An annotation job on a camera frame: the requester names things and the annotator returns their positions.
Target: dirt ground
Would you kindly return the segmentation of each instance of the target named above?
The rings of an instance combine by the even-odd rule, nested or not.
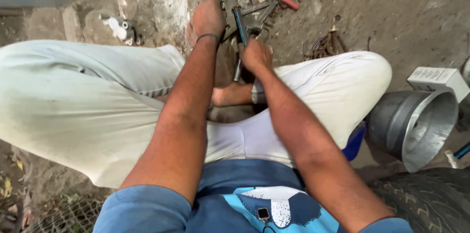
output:
[[[240,3],[247,6],[248,0]],[[70,14],[64,13],[67,8]],[[65,7],[35,8],[23,17],[0,18],[0,46],[33,38],[120,44],[97,19],[100,12],[132,20],[144,35],[146,47],[173,44],[185,55],[190,52],[184,40],[187,0],[75,0]],[[267,19],[272,34],[267,43],[274,49],[274,65],[302,61],[303,43],[318,39],[332,25],[339,28],[350,50],[367,50],[369,43],[371,51],[391,63],[393,78],[388,91],[411,89],[406,78],[418,66],[460,68],[470,56],[469,0],[303,0],[297,12],[281,6]],[[242,118],[253,112],[250,107],[242,109]],[[213,116],[225,118],[225,112]],[[468,140],[469,131],[454,131],[446,148],[456,150]],[[7,144],[0,143],[0,148],[3,155],[10,153]],[[76,171],[33,155],[29,158],[36,174],[17,186],[27,185],[38,206],[63,194],[104,198],[110,193],[95,188]],[[440,155],[435,163],[442,164],[443,159]],[[402,164],[366,143],[352,164],[365,180],[403,171]]]

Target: blue t-shirt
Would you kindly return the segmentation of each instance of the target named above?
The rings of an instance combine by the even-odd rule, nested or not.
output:
[[[209,232],[342,233],[325,208],[303,191],[296,170],[262,159],[222,160],[204,165],[193,208],[180,194],[159,186],[139,185],[112,194],[104,203],[95,233]],[[408,222],[387,218],[362,233],[412,233]]]

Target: metal bucket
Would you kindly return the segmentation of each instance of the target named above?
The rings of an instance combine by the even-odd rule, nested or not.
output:
[[[386,93],[368,116],[371,140],[403,162],[409,172],[428,164],[457,121],[451,90]]]

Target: wrist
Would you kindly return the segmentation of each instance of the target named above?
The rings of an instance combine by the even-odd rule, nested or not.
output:
[[[265,80],[271,79],[276,77],[276,73],[272,68],[269,67],[260,67],[256,71],[253,72],[253,75],[263,83]]]
[[[196,41],[196,44],[206,44],[206,45],[212,45],[214,44],[217,46],[219,43],[219,37],[216,34],[203,34],[199,36],[199,38]]]

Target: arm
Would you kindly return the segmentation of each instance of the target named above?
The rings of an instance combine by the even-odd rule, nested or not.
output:
[[[220,0],[201,2],[189,26],[193,36],[225,29]],[[158,185],[181,194],[192,205],[206,152],[205,113],[214,87],[218,39],[201,37],[195,44],[156,124],[149,146],[120,189]]]
[[[274,130],[308,192],[351,233],[394,216],[357,176],[312,111],[277,77],[271,52],[250,40],[242,61],[263,84]]]

